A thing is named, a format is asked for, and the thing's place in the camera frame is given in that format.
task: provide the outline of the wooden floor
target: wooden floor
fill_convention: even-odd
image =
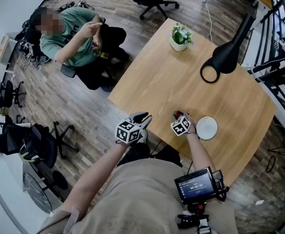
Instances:
[[[50,0],[50,8],[58,9],[73,0]],[[164,17],[153,9],[139,19],[145,8],[132,0],[86,0],[100,16],[105,17],[110,26],[122,27],[127,38],[122,47],[132,59],[139,53],[147,41],[164,22]],[[176,0],[180,8],[163,7],[167,15],[197,31],[209,39],[210,22],[205,5],[200,0]],[[208,0],[208,8],[213,21],[212,36],[216,45],[232,39],[246,12],[253,13],[248,0]],[[240,49],[240,60],[245,52],[245,41]],[[126,115],[120,112],[108,99],[108,94],[98,89],[88,90],[76,78],[64,76],[54,63],[42,65],[35,70],[26,66],[27,60],[14,53],[11,68],[17,65],[14,85],[24,80],[22,91],[27,95],[21,99],[22,108],[11,107],[10,114],[26,116],[31,123],[38,123],[53,128],[53,121],[60,123],[63,130],[73,124],[74,131],[69,131],[65,141],[79,147],[74,153],[64,149],[66,160],[57,158],[54,169],[62,172],[70,188],[60,192],[66,198],[71,187],[81,174],[98,160],[114,143],[114,127]],[[153,150],[159,143],[155,136],[149,136],[148,144]],[[284,156],[276,156],[277,161],[271,173],[265,172],[271,156],[266,150],[285,144],[285,136],[275,125],[271,125],[260,147],[239,178],[232,184],[226,204],[235,209],[239,233],[267,233],[274,231],[285,221],[285,165]],[[189,163],[184,160],[184,169]],[[47,181],[50,171],[45,170]],[[267,200],[263,205],[255,206],[257,200]]]

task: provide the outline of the potted plant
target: potted plant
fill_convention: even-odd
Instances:
[[[170,33],[169,43],[176,51],[182,51],[187,48],[189,43],[193,43],[191,32],[177,22],[173,27],[172,33]]]

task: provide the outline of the white pot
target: white pot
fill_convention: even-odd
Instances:
[[[169,43],[171,44],[172,48],[175,49],[176,51],[182,51],[185,48],[187,48],[187,45],[185,44],[176,43],[172,37],[169,38]]]

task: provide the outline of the green t-shirt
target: green t-shirt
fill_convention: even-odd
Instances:
[[[62,11],[59,16],[64,21],[64,31],[53,36],[42,35],[40,40],[41,51],[51,59],[54,59],[55,54],[73,38],[85,23],[91,21],[96,13],[89,9],[72,7]],[[93,38],[88,38],[65,64],[70,67],[84,66],[96,60],[95,52]]]

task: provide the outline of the person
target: person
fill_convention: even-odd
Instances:
[[[189,132],[195,133],[192,122]],[[187,134],[194,170],[215,166],[196,134]],[[149,158],[150,149],[139,140],[124,158],[126,144],[116,144],[87,170],[66,201],[44,222],[38,234],[177,234],[197,233],[197,228],[178,229],[177,215],[184,207],[174,179],[184,176],[180,163]],[[88,213],[96,193],[108,181],[99,202]],[[213,199],[206,205],[212,233],[237,234],[234,212]]]
[[[30,17],[29,27],[42,33],[41,51],[61,65],[75,68],[89,89],[112,90],[110,79],[102,76],[107,61],[99,56],[108,53],[109,58],[128,57],[119,47],[126,38],[123,29],[102,24],[94,11],[81,7],[61,13],[40,7]]]

